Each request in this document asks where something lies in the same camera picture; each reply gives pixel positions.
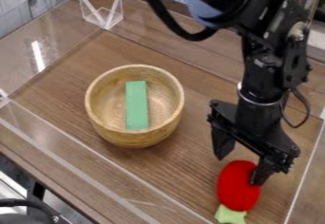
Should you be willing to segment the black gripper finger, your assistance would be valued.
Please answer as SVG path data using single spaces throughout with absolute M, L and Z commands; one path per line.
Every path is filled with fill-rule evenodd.
M 216 125 L 212 126 L 212 152 L 219 160 L 233 152 L 235 148 L 235 140 L 233 136 Z
M 250 184 L 262 186 L 274 173 L 274 162 L 269 157 L 259 159 L 257 168 L 254 169 L 250 176 Z

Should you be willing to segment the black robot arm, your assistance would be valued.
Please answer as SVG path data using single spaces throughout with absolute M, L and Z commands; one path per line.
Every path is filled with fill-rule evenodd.
M 299 156 L 287 136 L 287 96 L 309 79 L 309 15 L 294 0 L 186 0 L 192 18 L 207 28 L 233 28 L 241 36 L 243 76 L 238 101 L 210 102 L 212 150 L 223 159 L 241 143 L 258 156 L 249 183 L 263 185 L 269 177 L 290 170 Z

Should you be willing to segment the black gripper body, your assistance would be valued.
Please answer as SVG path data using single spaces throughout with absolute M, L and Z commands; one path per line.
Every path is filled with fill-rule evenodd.
M 277 101 L 250 103 L 239 96 L 238 103 L 210 101 L 211 113 L 207 122 L 222 128 L 261 158 L 274 162 L 274 172 L 287 173 L 299 147 L 282 128 L 281 108 L 287 104 L 287 93 Z

